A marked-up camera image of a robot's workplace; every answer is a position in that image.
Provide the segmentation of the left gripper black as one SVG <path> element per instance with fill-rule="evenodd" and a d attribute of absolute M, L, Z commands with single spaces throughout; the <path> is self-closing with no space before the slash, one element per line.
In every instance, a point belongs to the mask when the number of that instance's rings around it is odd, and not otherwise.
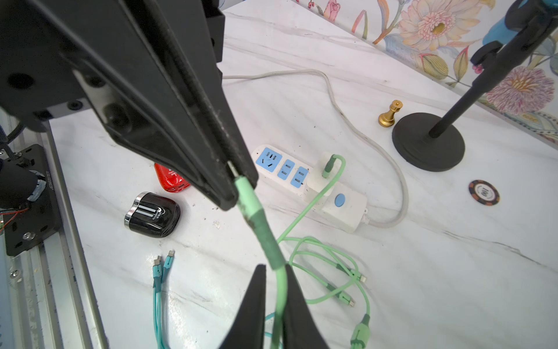
<path fill-rule="evenodd" d="M 218 1 L 3 1 L 1 107 L 42 128 L 48 108 L 89 97 L 117 144 L 169 167 L 223 210 L 228 163 L 259 176 L 222 87 Z"/>

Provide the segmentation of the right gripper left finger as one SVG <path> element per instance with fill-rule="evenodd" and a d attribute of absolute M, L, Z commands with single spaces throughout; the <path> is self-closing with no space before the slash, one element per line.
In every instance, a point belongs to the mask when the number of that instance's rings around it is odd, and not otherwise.
<path fill-rule="evenodd" d="M 261 349 L 264 344 L 266 266 L 258 265 L 220 348 Z"/>

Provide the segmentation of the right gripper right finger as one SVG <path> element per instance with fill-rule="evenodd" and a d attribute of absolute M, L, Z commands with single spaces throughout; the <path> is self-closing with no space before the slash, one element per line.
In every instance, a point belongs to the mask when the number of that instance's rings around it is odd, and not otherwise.
<path fill-rule="evenodd" d="M 288 296 L 283 314 L 283 347 L 326 349 L 328 345 L 316 327 L 290 265 L 286 265 Z"/>

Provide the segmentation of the red electric shaver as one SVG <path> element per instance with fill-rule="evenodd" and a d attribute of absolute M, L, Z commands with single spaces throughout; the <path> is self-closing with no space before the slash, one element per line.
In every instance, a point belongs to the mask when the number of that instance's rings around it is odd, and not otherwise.
<path fill-rule="evenodd" d="M 170 193 L 179 193 L 190 186 L 190 183 L 174 170 L 170 170 L 160 164 L 155 164 L 154 168 L 158 181 L 165 191 Z"/>

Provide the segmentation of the white usb charger adapter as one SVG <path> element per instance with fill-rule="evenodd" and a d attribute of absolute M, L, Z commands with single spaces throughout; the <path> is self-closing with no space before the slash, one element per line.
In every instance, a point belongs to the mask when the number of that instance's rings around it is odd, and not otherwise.
<path fill-rule="evenodd" d="M 318 161 L 309 170 L 305 179 L 305 192 L 303 199 L 309 204 L 335 177 L 341 167 L 341 161 L 336 159 L 334 166 L 327 177 L 323 176 L 326 165 L 331 160 L 332 153 L 323 152 Z"/>

